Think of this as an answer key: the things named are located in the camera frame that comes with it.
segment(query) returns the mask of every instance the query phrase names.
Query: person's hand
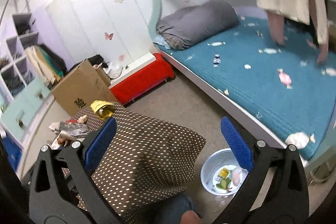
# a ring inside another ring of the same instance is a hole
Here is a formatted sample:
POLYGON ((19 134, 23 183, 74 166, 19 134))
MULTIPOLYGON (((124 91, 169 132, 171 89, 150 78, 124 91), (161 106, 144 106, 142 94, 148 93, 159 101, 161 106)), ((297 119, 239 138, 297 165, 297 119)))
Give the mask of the person's hand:
POLYGON ((202 221, 194 211, 187 211, 182 215, 180 224, 202 224, 202 221))

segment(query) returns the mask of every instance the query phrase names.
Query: blue gripper pad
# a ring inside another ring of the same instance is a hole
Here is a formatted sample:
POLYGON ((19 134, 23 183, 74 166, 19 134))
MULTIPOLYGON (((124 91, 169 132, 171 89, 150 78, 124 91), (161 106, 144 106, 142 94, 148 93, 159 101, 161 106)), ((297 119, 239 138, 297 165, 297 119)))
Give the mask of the blue gripper pad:
POLYGON ((251 172, 254 165, 252 151, 227 117, 222 118, 220 129, 240 167, 251 172))
POLYGON ((114 118, 109 118, 100 129, 97 137, 92 141, 84 155, 84 170, 87 173, 94 172, 105 155, 107 148, 117 131, 117 123, 114 118))

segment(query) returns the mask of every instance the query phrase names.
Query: brown polka dot cushion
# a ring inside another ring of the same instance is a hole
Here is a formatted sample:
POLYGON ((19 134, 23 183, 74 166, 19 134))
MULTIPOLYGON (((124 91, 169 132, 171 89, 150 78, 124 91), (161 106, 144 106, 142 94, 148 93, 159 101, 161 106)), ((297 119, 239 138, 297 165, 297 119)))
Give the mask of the brown polka dot cushion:
MULTIPOLYGON (((92 179, 125 221, 146 223, 144 214, 153 207, 149 204, 183 192, 194 179, 194 163, 206 140, 188 128, 133 113, 118 103, 115 107, 117 133, 92 179)), ((90 107, 74 119, 85 114, 91 131, 103 124, 90 107)), ((81 198, 79 207, 86 210, 81 198)))

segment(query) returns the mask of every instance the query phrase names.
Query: ladder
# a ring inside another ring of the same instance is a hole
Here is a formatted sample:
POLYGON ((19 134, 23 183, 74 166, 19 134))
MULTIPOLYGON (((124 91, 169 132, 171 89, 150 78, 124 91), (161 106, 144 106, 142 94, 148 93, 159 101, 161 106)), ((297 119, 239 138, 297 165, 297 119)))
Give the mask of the ladder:
MULTIPOLYGON (((3 11, 2 11, 2 14, 1 14, 1 17, 0 17, 0 25, 1 25, 1 22, 2 22, 2 19, 3 19, 3 16, 5 14, 5 11, 6 11, 6 8, 8 6, 9 1, 10 0, 7 0, 7 2, 5 4, 5 7, 3 8, 3 11)), ((17 0, 14 0, 14 7, 15 7, 15 12, 18 13, 17 0)), ((26 6, 25 6, 25 8, 27 8, 28 12, 30 13, 29 0, 26 0, 26 6)))

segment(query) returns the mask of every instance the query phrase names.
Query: metal bowl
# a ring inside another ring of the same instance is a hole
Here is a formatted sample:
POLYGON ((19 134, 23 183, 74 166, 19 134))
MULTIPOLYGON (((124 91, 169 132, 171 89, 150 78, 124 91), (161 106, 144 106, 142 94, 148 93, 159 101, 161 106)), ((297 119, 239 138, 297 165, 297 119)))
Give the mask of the metal bowl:
POLYGON ((225 165, 235 165, 239 166, 235 155, 231 151, 230 148, 219 150, 213 153, 203 164, 201 169, 201 182, 203 187, 209 192, 214 195, 221 195, 221 196, 229 196, 233 195, 238 192, 241 184, 245 180, 248 171, 243 169, 242 171, 242 179, 240 181, 239 186, 228 193, 220 193, 217 188, 214 186, 213 177, 218 169, 224 167, 225 165))

